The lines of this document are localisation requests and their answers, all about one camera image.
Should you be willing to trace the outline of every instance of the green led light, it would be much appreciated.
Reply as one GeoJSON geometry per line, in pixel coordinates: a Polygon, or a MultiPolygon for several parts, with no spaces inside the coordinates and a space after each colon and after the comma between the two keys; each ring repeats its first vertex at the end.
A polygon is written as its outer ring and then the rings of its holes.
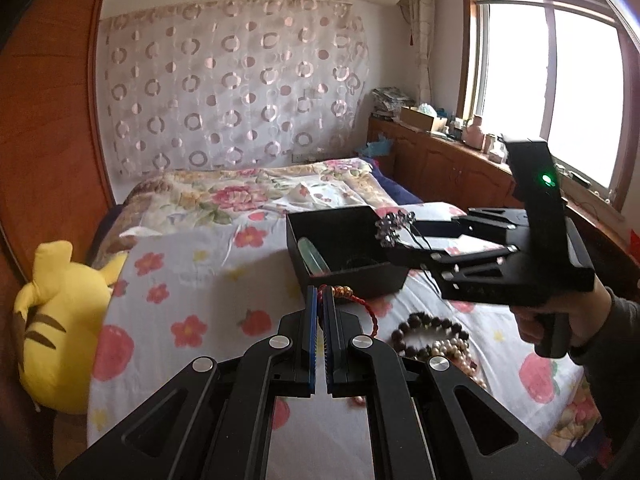
{"type": "Polygon", "coordinates": [[[542,176],[542,182],[544,182],[549,187],[555,187],[556,186],[556,183],[551,178],[551,176],[549,176],[548,174],[544,174],[542,176]]]}

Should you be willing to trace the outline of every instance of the open black box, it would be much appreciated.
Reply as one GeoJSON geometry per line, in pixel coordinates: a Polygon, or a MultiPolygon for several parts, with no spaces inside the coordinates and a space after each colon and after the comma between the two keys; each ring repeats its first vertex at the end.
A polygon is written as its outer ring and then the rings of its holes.
{"type": "Polygon", "coordinates": [[[400,290],[409,269],[392,265],[376,240],[378,215],[369,206],[343,207],[287,215],[287,248],[306,294],[309,285],[346,285],[359,298],[377,298],[400,290]],[[332,270],[311,276],[298,250],[306,237],[332,270]]]}

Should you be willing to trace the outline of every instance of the person's arm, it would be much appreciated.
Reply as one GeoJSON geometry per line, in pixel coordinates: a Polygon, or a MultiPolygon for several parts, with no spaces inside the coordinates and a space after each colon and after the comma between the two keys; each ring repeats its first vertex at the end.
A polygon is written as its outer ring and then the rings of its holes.
{"type": "Polygon", "coordinates": [[[604,325],[570,356],[584,367],[616,453],[640,415],[640,307],[607,290],[612,303],[604,325]]]}
{"type": "Polygon", "coordinates": [[[584,366],[616,452],[640,415],[640,306],[617,298],[596,278],[593,292],[572,292],[551,298],[541,308],[511,310],[520,337],[531,343],[538,343],[543,334],[536,314],[569,314],[571,359],[584,366]]]}

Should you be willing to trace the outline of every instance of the electrical outlet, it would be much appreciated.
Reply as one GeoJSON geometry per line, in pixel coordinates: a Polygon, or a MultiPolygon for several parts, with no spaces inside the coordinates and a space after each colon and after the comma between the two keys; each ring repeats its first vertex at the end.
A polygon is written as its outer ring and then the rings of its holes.
{"type": "Polygon", "coordinates": [[[310,153],[291,153],[292,164],[313,164],[319,159],[310,153]]]}

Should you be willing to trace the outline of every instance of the wooden cabinet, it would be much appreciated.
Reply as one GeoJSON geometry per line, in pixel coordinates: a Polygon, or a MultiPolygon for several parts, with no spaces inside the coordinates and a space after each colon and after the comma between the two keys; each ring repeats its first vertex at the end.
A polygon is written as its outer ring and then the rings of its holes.
{"type": "Polygon", "coordinates": [[[513,178],[485,161],[469,157],[456,181],[462,210],[470,207],[505,207],[513,178]]]}
{"type": "Polygon", "coordinates": [[[394,140],[393,179],[421,200],[448,202],[463,210],[520,205],[511,196],[511,174],[471,149],[401,124],[370,120],[369,140],[376,140],[378,133],[394,140]]]}
{"type": "MultiPolygon", "coordinates": [[[[372,119],[369,140],[383,132],[395,139],[396,163],[390,178],[424,202],[470,207],[522,208],[513,196],[515,182],[508,167],[493,164],[475,150],[415,132],[400,124],[372,119]]],[[[640,267],[629,255],[628,242],[575,203],[567,215],[574,220],[602,282],[623,298],[640,298],[640,267]]]]}
{"type": "Polygon", "coordinates": [[[449,146],[428,143],[416,194],[425,202],[454,203],[457,196],[456,177],[462,170],[460,157],[449,146]]]}
{"type": "Polygon", "coordinates": [[[394,174],[387,175],[400,186],[416,193],[420,187],[420,171],[426,158],[425,134],[418,134],[400,124],[372,119],[369,122],[368,140],[378,140],[378,134],[394,140],[394,174]]]}

